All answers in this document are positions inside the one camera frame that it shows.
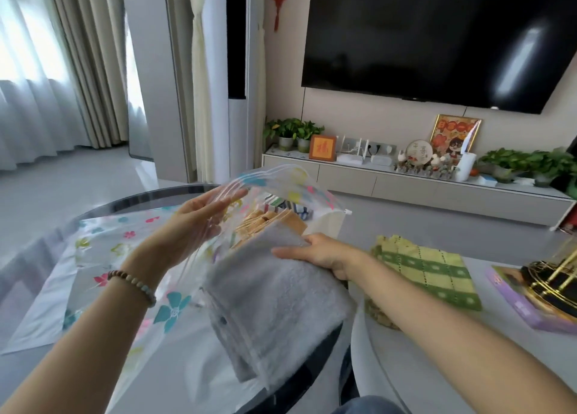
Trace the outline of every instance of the tv stand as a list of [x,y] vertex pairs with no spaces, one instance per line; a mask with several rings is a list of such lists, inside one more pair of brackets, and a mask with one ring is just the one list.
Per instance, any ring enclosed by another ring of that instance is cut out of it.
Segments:
[[436,207],[457,212],[486,215],[505,220],[559,227],[576,201],[553,188],[499,183],[491,188],[397,173],[393,167],[323,162],[308,159],[297,150],[282,151],[272,146],[263,154],[262,165],[272,168],[292,163],[301,166],[321,187],[394,202]]

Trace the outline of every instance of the black tv screen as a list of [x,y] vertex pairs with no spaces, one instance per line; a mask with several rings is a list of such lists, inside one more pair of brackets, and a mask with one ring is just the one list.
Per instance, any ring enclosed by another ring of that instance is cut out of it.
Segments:
[[540,113],[577,0],[310,0],[302,85]]

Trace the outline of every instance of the green towel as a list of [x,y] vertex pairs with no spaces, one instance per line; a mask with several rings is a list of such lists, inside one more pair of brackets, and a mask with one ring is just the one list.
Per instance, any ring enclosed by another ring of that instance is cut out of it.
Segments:
[[[460,308],[482,310],[471,275],[458,254],[420,247],[398,235],[390,239],[377,236],[371,253],[439,299]],[[386,316],[379,316],[380,311],[371,300],[367,300],[365,310],[379,323],[392,327]]]

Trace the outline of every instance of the purple box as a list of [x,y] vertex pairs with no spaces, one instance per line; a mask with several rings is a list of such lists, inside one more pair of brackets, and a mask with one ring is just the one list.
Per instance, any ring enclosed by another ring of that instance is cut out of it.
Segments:
[[493,265],[493,268],[487,269],[486,274],[508,304],[533,329],[577,335],[576,323],[569,318],[536,308],[523,294],[523,277],[518,269]]

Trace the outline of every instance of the hand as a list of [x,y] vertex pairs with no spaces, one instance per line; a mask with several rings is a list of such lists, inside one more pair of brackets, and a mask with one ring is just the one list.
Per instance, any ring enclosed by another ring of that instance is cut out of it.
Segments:
[[215,188],[184,203],[128,256],[122,270],[148,282],[149,287],[156,287],[170,268],[220,233],[219,223],[226,208],[248,193],[242,189],[233,196],[211,202],[221,190],[222,187]]
[[323,233],[306,235],[307,247],[277,247],[272,254],[281,259],[305,260],[329,269],[340,280],[356,281],[363,267],[363,260],[370,257],[364,251]]

